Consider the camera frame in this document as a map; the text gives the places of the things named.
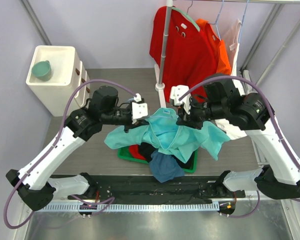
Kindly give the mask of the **light teal t shirt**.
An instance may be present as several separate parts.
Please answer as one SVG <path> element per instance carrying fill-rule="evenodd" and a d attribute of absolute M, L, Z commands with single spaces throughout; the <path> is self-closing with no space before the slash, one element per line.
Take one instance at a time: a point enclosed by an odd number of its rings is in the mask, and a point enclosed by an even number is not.
<path fill-rule="evenodd" d="M 217 161 L 223 143 L 231 139 L 209 121 L 205 121 L 201 129 L 195 129 L 177 125 L 177 119 L 172 108 L 159 108 L 146 119 L 147 125 L 128 132 L 124 131 L 123 126 L 119 126 L 106 136 L 104 143 L 113 150 L 148 143 L 158 152 L 174 155 L 183 163 L 189 160 L 194 151 L 202 148 Z"/>

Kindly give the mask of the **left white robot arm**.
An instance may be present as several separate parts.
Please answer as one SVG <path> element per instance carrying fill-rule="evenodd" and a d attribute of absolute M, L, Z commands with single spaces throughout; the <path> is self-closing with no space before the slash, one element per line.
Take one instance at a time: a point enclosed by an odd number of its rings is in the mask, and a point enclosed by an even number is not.
<path fill-rule="evenodd" d="M 148 105 L 140 94 L 123 105 L 118 101 L 116 88 L 101 86 L 82 108 L 70 113 L 54 140 L 35 159 L 22 169 L 11 169 L 6 174 L 7 180 L 31 210 L 39 211 L 52 200 L 71 195 L 87 200 L 96 195 L 98 184 L 86 172 L 65 178 L 51 176 L 68 156 L 99 133 L 104 125 L 123 126 L 127 133 L 147 124 Z"/>

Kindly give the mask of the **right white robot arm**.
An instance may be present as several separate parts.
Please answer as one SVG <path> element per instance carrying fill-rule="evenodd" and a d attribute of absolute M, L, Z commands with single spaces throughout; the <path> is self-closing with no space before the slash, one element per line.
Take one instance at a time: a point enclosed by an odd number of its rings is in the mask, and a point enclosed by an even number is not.
<path fill-rule="evenodd" d="M 274 200 L 300 202 L 300 158 L 284 137 L 261 89 L 245 78 L 214 74 L 192 88 L 173 86 L 170 102 L 177 124 L 200 129 L 205 121 L 226 119 L 251 138 L 268 164 L 249 171 L 224 171 L 213 185 L 223 198 L 236 191 L 259 191 Z"/>

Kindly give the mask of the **dark blue t shirt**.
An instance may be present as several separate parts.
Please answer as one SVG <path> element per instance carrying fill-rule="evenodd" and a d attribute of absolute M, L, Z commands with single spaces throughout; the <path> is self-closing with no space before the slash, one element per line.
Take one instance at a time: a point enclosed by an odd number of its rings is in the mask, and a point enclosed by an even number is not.
<path fill-rule="evenodd" d="M 158 150 L 151 154 L 151 161 L 148 165 L 152 175 L 160 183 L 185 175 L 184 170 L 172 155 L 163 154 Z"/>

